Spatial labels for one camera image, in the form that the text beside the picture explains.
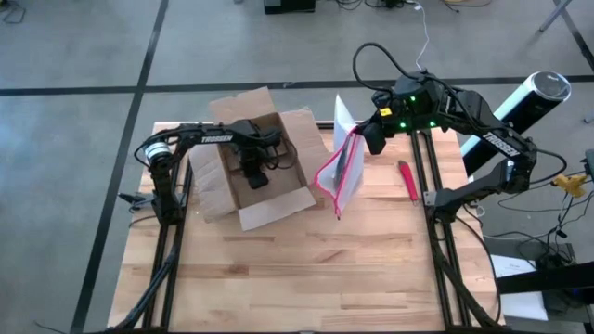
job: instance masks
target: red marker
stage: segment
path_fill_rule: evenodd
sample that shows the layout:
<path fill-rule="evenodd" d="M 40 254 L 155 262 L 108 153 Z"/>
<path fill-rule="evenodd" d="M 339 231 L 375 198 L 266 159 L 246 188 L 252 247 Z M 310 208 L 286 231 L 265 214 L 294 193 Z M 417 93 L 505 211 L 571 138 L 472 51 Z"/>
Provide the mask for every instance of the red marker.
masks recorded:
<path fill-rule="evenodd" d="M 400 169 L 400 173 L 405 179 L 405 184 L 407 184 L 410 200 L 412 200 L 413 203 L 417 205 L 419 202 L 419 196 L 417 196 L 417 187 L 415 186 L 415 180 L 412 178 L 412 172 L 410 171 L 410 167 L 408 167 L 408 163 L 406 161 L 399 161 L 398 169 Z"/>

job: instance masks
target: cardboard box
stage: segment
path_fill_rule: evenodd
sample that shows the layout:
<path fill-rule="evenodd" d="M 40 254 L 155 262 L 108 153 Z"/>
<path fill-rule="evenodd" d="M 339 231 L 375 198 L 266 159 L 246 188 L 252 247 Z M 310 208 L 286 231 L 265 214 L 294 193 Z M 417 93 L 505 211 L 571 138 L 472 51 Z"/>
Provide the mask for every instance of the cardboard box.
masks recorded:
<path fill-rule="evenodd" d="M 226 97 L 211 102 L 210 109 L 218 122 L 232 123 L 250 119 L 261 128 L 280 128 L 297 150 L 280 146 L 281 165 L 294 165 L 286 170 L 263 172 L 267 186 L 251 189 L 243 177 L 235 155 L 226 145 L 198 145 L 189 152 L 194 172 L 195 195 L 206 221 L 237 211 L 244 231 L 272 223 L 316 204 L 308 186 L 329 153 L 309 109 L 277 113 L 267 88 Z"/>

